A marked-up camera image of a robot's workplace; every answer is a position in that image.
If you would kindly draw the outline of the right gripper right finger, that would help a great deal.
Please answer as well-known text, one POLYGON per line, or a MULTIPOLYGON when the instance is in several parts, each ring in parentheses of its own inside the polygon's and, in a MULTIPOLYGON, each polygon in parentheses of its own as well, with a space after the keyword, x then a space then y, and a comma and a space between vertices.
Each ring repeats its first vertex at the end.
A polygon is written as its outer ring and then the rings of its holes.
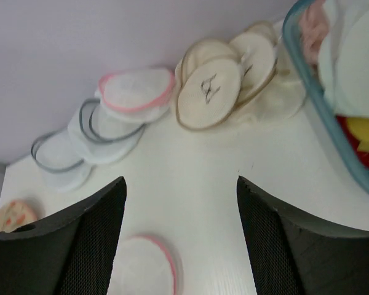
POLYGON ((237 180, 257 294, 369 294, 369 231, 319 218, 237 180))

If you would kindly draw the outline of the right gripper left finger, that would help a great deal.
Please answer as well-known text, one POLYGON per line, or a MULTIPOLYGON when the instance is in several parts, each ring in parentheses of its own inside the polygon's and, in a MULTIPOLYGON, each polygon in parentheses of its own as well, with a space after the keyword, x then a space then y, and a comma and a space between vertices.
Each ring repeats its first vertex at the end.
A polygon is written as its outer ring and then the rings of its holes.
POLYGON ((48 217, 0 232, 0 294, 106 294, 126 196, 119 177, 48 217))

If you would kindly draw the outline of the white mesh bag pink trim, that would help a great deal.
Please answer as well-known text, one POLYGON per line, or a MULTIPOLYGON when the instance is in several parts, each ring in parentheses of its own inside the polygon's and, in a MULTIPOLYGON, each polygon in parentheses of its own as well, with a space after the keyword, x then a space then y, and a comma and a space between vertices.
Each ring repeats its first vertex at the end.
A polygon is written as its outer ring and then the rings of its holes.
POLYGON ((183 280, 174 245, 158 235, 138 234, 119 241, 107 293, 182 294, 183 280))

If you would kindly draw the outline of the white bra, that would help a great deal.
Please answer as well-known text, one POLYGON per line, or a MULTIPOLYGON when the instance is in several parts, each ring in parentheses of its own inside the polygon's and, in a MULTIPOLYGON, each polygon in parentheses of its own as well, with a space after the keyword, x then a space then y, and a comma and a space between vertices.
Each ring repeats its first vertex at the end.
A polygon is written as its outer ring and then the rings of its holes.
POLYGON ((369 1, 322 7, 329 24, 318 59, 325 101, 335 114, 369 118, 369 1))

